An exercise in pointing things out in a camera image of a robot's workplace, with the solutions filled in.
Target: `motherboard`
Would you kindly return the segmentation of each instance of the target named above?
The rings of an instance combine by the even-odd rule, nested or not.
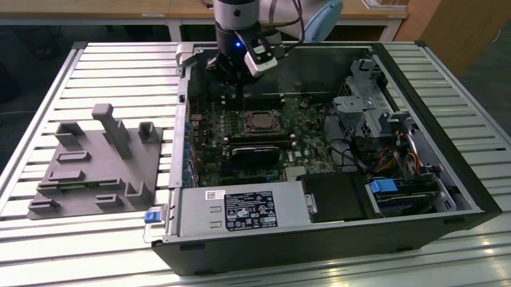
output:
[[[293,181],[334,171],[321,108],[306,94],[191,105],[198,186]]]

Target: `power supply label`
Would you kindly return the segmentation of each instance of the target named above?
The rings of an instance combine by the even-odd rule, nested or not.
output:
[[[237,193],[223,195],[225,228],[227,231],[276,227],[277,212],[273,193]]]

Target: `floor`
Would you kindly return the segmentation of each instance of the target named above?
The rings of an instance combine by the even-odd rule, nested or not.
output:
[[[37,28],[23,28],[23,30],[14,28],[14,30],[15,33],[11,29],[0,27],[0,63],[22,89],[18,97],[7,103],[0,104],[0,171],[29,125],[33,112],[38,108],[71,43],[74,41],[166,41],[161,28],[155,28],[150,33],[145,30],[125,30],[121,26],[66,26],[51,30]],[[53,49],[57,55],[51,60],[37,60],[26,47],[38,45],[37,39],[38,37],[43,39],[45,33],[51,34],[51,39],[54,39],[53,42],[46,42],[45,46],[53,44],[54,47],[58,47],[57,50]],[[511,111],[509,53],[511,21],[502,28],[497,40],[485,49],[480,59],[460,80],[493,119],[511,134],[511,121],[508,121]]]

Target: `metal rail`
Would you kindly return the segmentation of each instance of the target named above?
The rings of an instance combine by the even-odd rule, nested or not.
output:
[[[0,286],[458,286],[509,283],[511,142],[426,48],[384,44],[504,214],[417,251],[237,271],[171,273],[142,241],[142,212],[25,219],[59,121],[98,129],[90,108],[110,103],[126,127],[163,128],[154,204],[167,200],[177,101],[174,43],[101,43],[73,50],[1,177]],[[389,88],[400,109],[402,101]]]

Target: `robot end effector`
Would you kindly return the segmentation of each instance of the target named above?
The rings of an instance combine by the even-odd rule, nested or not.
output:
[[[234,87],[253,84],[300,43],[324,40],[341,8],[341,0],[213,0],[217,55],[206,70],[214,80]],[[277,31],[300,42],[272,47],[266,37]]]

